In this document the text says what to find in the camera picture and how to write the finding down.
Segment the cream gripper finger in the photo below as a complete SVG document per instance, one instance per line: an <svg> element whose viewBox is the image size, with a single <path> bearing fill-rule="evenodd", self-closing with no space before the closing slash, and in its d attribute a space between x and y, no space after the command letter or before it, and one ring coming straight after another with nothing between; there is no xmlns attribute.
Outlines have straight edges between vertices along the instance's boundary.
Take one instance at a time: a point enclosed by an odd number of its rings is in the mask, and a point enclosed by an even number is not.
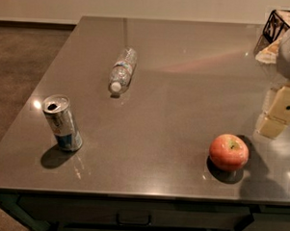
<svg viewBox="0 0 290 231"><path fill-rule="evenodd" d="M277 91L268 116L283 124L290 124L290 83L286 83Z"/></svg>
<svg viewBox="0 0 290 231"><path fill-rule="evenodd" d="M286 127L286 123L270 118L265 113L259 116L255 124L256 132L271 140L277 138Z"/></svg>

